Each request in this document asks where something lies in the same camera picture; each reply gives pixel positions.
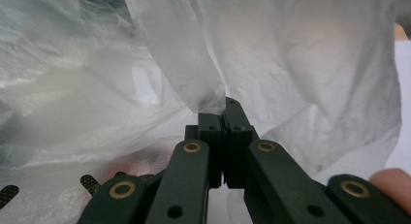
brass grommet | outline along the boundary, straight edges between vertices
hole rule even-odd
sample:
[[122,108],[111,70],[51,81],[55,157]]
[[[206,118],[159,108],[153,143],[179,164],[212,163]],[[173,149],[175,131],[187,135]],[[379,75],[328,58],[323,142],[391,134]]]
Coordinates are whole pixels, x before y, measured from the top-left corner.
[[202,146],[199,144],[190,143],[190,144],[185,144],[182,148],[189,153],[195,153],[195,152],[200,151],[202,149]]
[[[116,190],[120,186],[127,186],[128,190],[125,193],[118,193]],[[110,189],[110,196],[114,199],[124,199],[132,195],[136,191],[136,184],[132,181],[119,181]]]
[[[354,190],[351,186],[357,187],[358,191]],[[354,180],[344,180],[341,182],[341,188],[346,193],[357,198],[368,198],[370,196],[368,188],[363,184]]]
[[275,151],[275,145],[271,143],[260,143],[258,144],[258,148],[263,152],[272,152]]

plastic bag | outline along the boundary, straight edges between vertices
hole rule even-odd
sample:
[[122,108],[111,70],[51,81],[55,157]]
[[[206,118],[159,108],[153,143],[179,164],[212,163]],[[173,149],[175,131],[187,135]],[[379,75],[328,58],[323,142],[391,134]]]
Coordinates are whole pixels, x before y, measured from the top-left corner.
[[[179,29],[197,21],[227,93],[263,139],[285,146],[311,176],[368,177],[384,166],[400,130],[395,0],[126,2],[142,31],[152,30],[152,12]],[[156,24],[162,32],[150,32],[148,41],[174,30]],[[249,220],[244,208],[232,208],[241,202],[229,199],[233,223]]]
[[76,223],[82,175],[163,169],[188,107],[224,109],[223,83],[323,182],[395,146],[395,0],[120,1],[0,0],[0,187],[20,187],[2,223]]
[[125,4],[91,1],[0,0],[0,188],[20,189],[1,223],[76,223],[81,176],[158,173],[195,123]]

white plastic bag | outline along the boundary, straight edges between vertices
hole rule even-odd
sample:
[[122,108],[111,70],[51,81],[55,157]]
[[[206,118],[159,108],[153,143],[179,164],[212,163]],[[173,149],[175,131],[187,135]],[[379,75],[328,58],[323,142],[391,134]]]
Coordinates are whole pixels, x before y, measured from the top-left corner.
[[400,126],[394,1],[0,0],[0,220],[75,223],[80,176],[158,172],[222,81],[311,176],[367,177]]
[[[126,2],[142,31],[152,30],[152,12],[172,17],[180,30],[200,24],[227,93],[262,138],[285,146],[311,176],[324,183],[342,173],[367,178],[384,166],[400,130],[395,0]],[[162,32],[147,40],[175,25],[156,22]],[[232,208],[241,202],[239,195],[229,200],[233,223],[249,220],[244,208]]]
[[76,223],[81,176],[158,173],[195,123],[124,11],[0,0],[0,189],[20,189],[2,224]]

translucent plastic sheet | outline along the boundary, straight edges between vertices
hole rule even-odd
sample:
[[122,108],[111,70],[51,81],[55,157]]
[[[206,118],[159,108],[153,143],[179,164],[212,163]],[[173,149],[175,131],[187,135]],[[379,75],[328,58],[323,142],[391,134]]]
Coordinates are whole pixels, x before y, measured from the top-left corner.
[[76,223],[82,175],[157,173],[224,86],[311,176],[368,176],[400,126],[394,1],[0,0],[0,222]]
[[91,1],[0,0],[2,224],[76,223],[81,176],[158,173],[195,123],[125,3]]
[[173,36],[176,23],[153,25],[158,16],[182,32],[201,25],[257,132],[284,144],[312,176],[356,148],[386,156],[395,145],[386,144],[400,125],[394,1],[126,0],[148,41]]

screw hole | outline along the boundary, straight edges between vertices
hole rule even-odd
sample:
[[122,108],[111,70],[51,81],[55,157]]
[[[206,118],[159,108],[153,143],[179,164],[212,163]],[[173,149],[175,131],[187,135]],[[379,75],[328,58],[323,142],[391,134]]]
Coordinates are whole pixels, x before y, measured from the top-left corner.
[[170,218],[177,219],[178,217],[182,216],[182,207],[179,207],[179,206],[170,207],[169,210],[167,211],[167,215]]
[[197,149],[197,146],[194,145],[194,144],[189,144],[189,145],[187,145],[187,148],[191,149],[191,150],[195,150],[195,149]]
[[364,192],[363,189],[360,186],[356,185],[356,184],[348,184],[347,188],[349,190],[351,190],[352,192],[354,192],[354,193],[362,194]]
[[129,185],[123,184],[115,188],[117,194],[125,194],[130,191],[131,187]]
[[324,211],[320,207],[309,205],[307,207],[307,210],[309,211],[309,213],[311,213],[314,216],[318,216],[318,217],[324,216]]

